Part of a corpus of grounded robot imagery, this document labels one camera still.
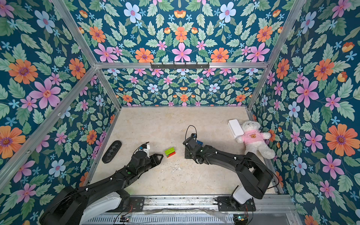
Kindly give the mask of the red lego brick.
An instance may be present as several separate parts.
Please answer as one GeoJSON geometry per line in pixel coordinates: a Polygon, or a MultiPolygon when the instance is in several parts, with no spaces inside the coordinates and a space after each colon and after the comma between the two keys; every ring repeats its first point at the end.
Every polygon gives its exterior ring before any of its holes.
{"type": "Polygon", "coordinates": [[[176,152],[172,152],[172,153],[170,153],[169,155],[166,155],[166,157],[168,158],[168,157],[173,156],[173,155],[175,155],[175,154],[176,154],[176,152]]]}

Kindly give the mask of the lime green lego brick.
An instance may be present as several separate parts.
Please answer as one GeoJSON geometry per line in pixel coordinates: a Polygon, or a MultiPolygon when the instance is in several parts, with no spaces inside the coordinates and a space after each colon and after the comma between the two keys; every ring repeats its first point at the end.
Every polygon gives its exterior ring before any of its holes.
{"type": "Polygon", "coordinates": [[[165,151],[165,154],[166,154],[166,155],[169,155],[169,154],[172,153],[172,152],[175,152],[175,148],[174,148],[174,147],[167,149],[167,150],[165,151]]]}

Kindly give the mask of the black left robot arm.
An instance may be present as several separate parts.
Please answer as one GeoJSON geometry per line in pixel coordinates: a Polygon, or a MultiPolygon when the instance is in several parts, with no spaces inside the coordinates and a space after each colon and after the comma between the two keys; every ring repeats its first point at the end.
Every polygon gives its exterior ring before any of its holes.
{"type": "Polygon", "coordinates": [[[144,151],[132,155],[128,165],[113,175],[84,187],[65,187],[50,203],[39,219],[42,225],[80,225],[120,204],[129,194],[125,188],[142,174],[161,164],[162,154],[148,156],[144,151]]]}

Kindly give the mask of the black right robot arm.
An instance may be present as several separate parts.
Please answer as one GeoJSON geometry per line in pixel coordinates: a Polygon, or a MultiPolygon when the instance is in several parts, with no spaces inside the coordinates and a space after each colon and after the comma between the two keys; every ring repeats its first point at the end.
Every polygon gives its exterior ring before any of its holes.
{"type": "Polygon", "coordinates": [[[195,138],[184,140],[185,150],[197,164],[216,165],[237,174],[241,184],[230,195],[238,204],[251,198],[262,199],[274,177],[273,172],[254,153],[230,154],[210,145],[202,146],[195,138]]]}

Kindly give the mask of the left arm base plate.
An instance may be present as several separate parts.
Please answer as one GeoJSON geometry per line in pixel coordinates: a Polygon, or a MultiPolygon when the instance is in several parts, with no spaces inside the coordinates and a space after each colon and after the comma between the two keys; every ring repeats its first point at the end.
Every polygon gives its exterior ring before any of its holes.
{"type": "Polygon", "coordinates": [[[112,212],[142,212],[144,201],[144,197],[129,197],[125,200],[121,200],[120,205],[112,210],[112,212]]]}

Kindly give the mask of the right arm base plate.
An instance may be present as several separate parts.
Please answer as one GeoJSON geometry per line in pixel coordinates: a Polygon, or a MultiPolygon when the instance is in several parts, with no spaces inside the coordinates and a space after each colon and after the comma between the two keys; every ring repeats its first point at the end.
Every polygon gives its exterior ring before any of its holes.
{"type": "Polygon", "coordinates": [[[253,198],[245,203],[239,203],[230,196],[219,196],[215,199],[220,212],[255,212],[256,206],[253,198]]]}

